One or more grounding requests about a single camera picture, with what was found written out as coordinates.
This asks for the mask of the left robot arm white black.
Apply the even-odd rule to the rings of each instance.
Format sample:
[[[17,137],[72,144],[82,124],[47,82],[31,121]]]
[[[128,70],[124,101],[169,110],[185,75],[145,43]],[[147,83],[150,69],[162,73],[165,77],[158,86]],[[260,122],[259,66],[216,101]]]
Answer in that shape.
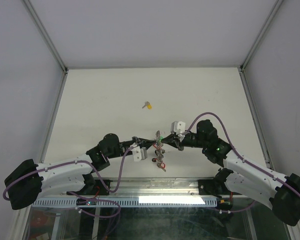
[[[55,163],[35,163],[24,160],[4,180],[4,200],[10,202],[13,210],[32,205],[37,199],[66,192],[90,194],[95,188],[93,173],[110,166],[110,159],[131,155],[138,162],[146,158],[146,151],[154,140],[132,137],[120,141],[114,133],[103,139],[84,154]]]

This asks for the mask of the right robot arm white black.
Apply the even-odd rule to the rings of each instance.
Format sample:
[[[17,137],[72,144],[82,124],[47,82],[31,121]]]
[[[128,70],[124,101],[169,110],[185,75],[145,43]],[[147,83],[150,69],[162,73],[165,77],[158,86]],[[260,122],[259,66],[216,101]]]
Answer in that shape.
[[[216,192],[244,195],[268,207],[283,223],[296,226],[300,221],[300,176],[264,167],[239,154],[230,143],[218,136],[210,120],[201,120],[196,132],[185,131],[184,122],[173,122],[171,134],[162,139],[182,151],[199,148],[205,157],[222,169],[215,175]]]

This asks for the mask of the metal disc with keyrings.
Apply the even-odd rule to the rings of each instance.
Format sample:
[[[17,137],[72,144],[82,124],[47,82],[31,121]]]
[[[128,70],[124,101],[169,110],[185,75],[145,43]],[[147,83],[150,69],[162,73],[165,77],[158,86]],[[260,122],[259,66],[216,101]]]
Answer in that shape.
[[[163,149],[163,145],[158,145],[158,139],[159,137],[161,136],[161,132],[158,130],[156,133],[155,133],[155,140],[156,140],[156,143],[154,143],[154,148],[155,148],[155,155],[156,155],[156,158],[157,158],[157,162],[156,162],[156,165],[157,163],[163,163],[163,158],[164,158],[164,153],[165,153],[165,150]]]

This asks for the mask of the red outline key tag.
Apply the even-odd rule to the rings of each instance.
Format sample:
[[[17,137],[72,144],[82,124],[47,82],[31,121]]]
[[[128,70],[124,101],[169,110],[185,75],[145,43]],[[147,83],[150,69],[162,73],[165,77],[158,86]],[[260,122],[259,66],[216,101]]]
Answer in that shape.
[[[165,165],[164,162],[158,162],[158,163],[157,163],[157,166],[158,166],[159,168],[162,168],[162,169],[164,169],[164,168],[166,167],[166,165]]]

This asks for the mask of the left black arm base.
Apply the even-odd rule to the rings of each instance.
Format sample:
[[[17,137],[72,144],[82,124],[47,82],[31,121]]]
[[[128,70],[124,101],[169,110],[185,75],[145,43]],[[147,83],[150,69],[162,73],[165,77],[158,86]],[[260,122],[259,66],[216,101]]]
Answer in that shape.
[[[110,192],[104,187],[99,179],[96,179],[92,174],[83,175],[84,186],[81,190],[75,191],[80,196],[109,196]]]

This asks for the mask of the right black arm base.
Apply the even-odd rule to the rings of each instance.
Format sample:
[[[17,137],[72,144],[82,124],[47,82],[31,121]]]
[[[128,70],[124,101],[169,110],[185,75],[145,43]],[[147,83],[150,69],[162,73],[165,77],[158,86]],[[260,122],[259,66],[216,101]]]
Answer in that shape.
[[[225,183],[227,177],[232,173],[232,170],[220,168],[218,173],[213,178],[199,179],[197,181],[199,195],[212,195],[217,198],[221,198],[223,195],[230,196],[231,191],[228,190]]]

